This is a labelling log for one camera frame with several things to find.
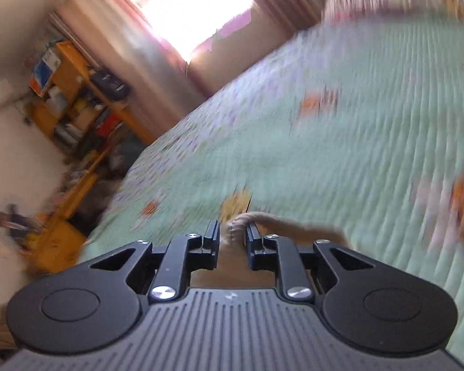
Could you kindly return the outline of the wooden bookshelf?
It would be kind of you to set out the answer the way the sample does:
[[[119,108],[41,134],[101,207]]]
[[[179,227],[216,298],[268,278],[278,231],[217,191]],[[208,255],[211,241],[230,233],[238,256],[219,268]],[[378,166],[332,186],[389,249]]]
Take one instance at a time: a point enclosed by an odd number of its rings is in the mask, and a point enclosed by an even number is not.
[[[27,118],[69,166],[27,236],[32,275],[76,263],[129,168],[155,140],[127,100],[100,90],[98,74],[72,42],[59,41],[44,52],[31,79],[36,96]]]

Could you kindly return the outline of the pink window curtains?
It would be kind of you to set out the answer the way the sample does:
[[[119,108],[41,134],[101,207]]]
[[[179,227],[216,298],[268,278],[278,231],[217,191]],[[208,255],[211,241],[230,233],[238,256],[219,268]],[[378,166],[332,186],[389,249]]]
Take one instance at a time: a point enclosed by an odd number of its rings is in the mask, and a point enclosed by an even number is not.
[[[320,11],[308,0],[62,0],[51,18],[128,85],[128,112],[151,143]]]

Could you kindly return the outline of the beige smiley print baby garment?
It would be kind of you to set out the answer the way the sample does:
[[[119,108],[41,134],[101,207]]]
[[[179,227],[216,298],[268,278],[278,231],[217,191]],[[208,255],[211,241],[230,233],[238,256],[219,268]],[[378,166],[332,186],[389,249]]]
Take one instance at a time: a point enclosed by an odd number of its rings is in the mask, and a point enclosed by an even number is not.
[[[275,284],[272,271],[252,270],[251,262],[267,261],[268,240],[287,237],[296,246],[329,240],[350,248],[342,230],[327,224],[305,224],[265,212],[235,216],[220,226],[216,267],[191,274],[190,286],[200,288],[264,288]]]

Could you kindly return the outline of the green quilted bee bedspread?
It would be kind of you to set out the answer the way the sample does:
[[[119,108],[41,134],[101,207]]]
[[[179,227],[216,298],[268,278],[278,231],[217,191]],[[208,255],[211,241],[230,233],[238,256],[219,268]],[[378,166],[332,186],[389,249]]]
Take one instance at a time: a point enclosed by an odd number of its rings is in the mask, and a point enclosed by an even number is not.
[[[300,33],[138,157],[81,257],[198,232],[236,193],[442,286],[459,314],[449,351],[464,362],[464,20]]]

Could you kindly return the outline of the black bag on shelf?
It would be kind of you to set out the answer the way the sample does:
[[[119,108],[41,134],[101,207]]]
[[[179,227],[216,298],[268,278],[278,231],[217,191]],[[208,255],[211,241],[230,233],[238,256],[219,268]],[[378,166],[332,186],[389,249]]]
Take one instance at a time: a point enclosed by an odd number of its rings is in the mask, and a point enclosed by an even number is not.
[[[112,101],[125,100],[131,92],[126,82],[105,68],[95,70],[89,79],[94,86]]]

